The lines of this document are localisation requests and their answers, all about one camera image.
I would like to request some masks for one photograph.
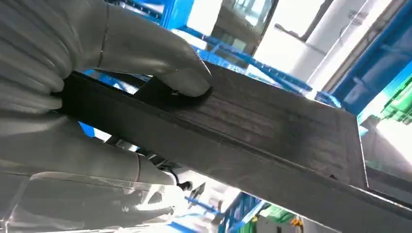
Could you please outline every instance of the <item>metal plate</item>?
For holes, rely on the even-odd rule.
[[[72,74],[60,112],[340,231],[412,226],[408,209],[346,185],[365,188],[354,116],[208,66],[213,90],[198,99]]]

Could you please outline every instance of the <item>blue metal beam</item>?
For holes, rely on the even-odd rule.
[[[343,107],[358,115],[412,60],[412,0],[365,50],[331,92]]]

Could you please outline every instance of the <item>white wall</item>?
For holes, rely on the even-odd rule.
[[[279,4],[285,5],[287,2],[288,0],[280,0]],[[341,28],[350,22],[350,10],[359,10],[364,2],[365,0],[334,0],[306,44],[275,28],[276,21],[281,21],[279,17],[282,14],[282,9],[279,8],[281,5],[278,5],[254,58],[307,81],[339,38]],[[260,74],[251,67],[248,71]]]
[[[195,0],[190,12],[187,26],[205,35],[211,35],[216,24],[223,0]],[[186,32],[172,30],[190,44],[206,49],[206,42]]]

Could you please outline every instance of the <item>window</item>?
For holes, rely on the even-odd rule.
[[[306,41],[333,0],[280,0],[274,14],[275,27]]]
[[[223,0],[211,36],[253,56],[275,11],[277,0]],[[243,61],[220,50],[216,53],[240,67]]]

